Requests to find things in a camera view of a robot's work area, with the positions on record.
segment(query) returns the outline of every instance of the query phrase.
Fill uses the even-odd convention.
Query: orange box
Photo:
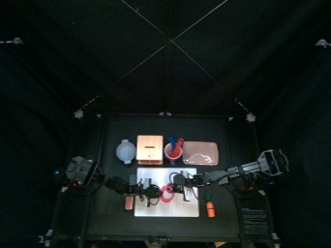
[[[137,155],[140,165],[163,165],[163,136],[137,137]]]

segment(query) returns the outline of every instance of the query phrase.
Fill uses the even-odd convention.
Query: plastic container
[[[124,139],[117,146],[116,156],[125,165],[131,164],[132,159],[136,157],[136,152],[136,146],[127,139]]]

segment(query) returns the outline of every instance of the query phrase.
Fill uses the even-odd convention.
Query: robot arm
[[[284,171],[288,171],[287,157],[280,150],[267,150],[261,153],[256,162],[244,164],[239,167],[195,175],[189,175],[185,171],[175,173],[173,178],[169,178],[172,183],[171,191],[173,193],[184,194],[184,201],[187,201],[185,187],[203,187],[212,183],[225,185],[231,180],[251,172],[260,172],[268,176],[276,176]],[[99,184],[104,185],[120,195],[140,196],[140,198],[145,195],[148,200],[157,199],[161,196],[161,191],[156,185],[151,184],[149,178],[144,179],[144,183],[136,183],[136,177],[133,180],[135,182],[132,180],[128,182],[117,176],[105,178],[97,164],[83,157],[72,158],[65,170],[65,176],[71,187],[75,188],[89,189],[93,185]]]
[[[256,162],[244,164],[239,167],[232,167],[227,170],[215,170],[212,172],[196,174],[192,177],[187,176],[184,171],[177,173],[173,176],[173,192],[181,193],[183,186],[203,187],[212,183],[225,185],[229,180],[251,172],[261,172],[268,176],[276,176],[284,171],[288,171],[288,160],[285,155],[280,150],[267,150],[261,153]]]

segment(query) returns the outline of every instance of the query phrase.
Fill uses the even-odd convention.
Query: white paper
[[[169,194],[165,191],[169,183],[169,174],[172,172],[180,173],[187,171],[191,175],[196,174],[196,168],[139,168],[137,180],[145,180],[151,178],[151,184],[155,184],[161,189],[163,197],[159,200],[157,205],[147,207],[147,198],[140,201],[136,197],[135,203],[135,216],[149,217],[199,217],[199,202],[195,196],[197,196],[197,189],[188,189],[187,198],[189,201],[184,201],[184,195],[179,193]]]

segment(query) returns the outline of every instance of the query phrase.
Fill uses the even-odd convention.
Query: black backdrop
[[[1,247],[49,227],[73,112],[257,115],[291,173],[272,192],[285,247],[329,244],[328,1],[2,1]]]

